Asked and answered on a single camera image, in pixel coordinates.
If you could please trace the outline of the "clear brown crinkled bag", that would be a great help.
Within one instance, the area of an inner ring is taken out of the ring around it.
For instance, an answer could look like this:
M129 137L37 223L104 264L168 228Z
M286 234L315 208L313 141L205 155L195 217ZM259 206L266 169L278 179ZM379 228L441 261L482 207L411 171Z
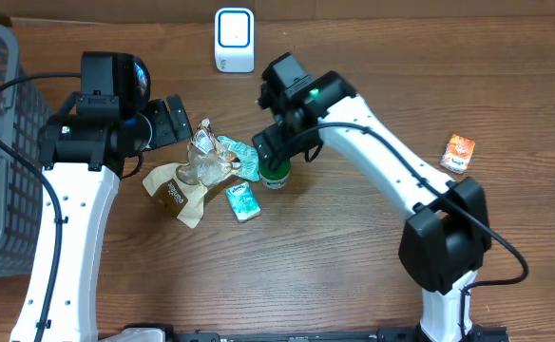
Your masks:
M188 161L154 168L143 180L148 195L173 217L194 229L203 217L204 197L214 186L236 175L239 157L214 135L204 119L187 145Z

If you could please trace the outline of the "green lid jar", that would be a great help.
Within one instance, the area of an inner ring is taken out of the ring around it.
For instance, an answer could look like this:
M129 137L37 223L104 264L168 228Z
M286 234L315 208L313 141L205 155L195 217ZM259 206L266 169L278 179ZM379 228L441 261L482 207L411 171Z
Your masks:
M264 163L258 165L260 182L269 189L277 190L282 188L291 174L291 162L282 162L275 170L270 170Z

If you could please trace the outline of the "teal tissue pack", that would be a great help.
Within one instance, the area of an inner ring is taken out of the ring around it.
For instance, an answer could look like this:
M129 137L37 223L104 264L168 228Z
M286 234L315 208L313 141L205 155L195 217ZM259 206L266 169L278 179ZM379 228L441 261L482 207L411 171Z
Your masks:
M258 217L261 208L248 181L226 189L226 197L238 222Z

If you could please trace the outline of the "teal white snack packet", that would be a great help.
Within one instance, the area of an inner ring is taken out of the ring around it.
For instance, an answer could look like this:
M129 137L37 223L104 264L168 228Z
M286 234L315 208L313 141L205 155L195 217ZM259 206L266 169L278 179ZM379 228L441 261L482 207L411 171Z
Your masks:
M246 181L260 181L258 170L258 152L252 146L234 141L226 136L218 136L218 141L229 151L236 154L240 168L237 176Z

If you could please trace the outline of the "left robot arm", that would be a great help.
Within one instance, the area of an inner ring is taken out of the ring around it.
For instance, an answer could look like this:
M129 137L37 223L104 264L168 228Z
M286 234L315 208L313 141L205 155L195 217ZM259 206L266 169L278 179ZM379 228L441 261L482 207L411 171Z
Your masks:
M81 88L41 127L43 210L26 302L13 341L96 341L105 227L124 162L186 141L193 132L178 96L150 97L137 56L86 52Z

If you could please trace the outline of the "orange small carton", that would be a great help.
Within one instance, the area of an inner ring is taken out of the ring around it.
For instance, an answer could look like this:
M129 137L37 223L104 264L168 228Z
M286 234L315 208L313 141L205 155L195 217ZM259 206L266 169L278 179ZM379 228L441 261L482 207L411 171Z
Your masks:
M463 174L469 168L475 141L453 134L446 145L440 165L450 171Z

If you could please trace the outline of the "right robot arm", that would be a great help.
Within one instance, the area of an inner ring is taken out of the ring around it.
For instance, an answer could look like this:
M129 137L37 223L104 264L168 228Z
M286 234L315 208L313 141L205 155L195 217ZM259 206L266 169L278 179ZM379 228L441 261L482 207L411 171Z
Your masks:
M470 341L468 286L491 246L480 184L455 181L416 156L334 71L316 78L285 53L262 80L258 105L275 122L252 139L260 165L276 171L299 153L310 161L324 146L347 158L404 223L398 257L422 289L418 339Z

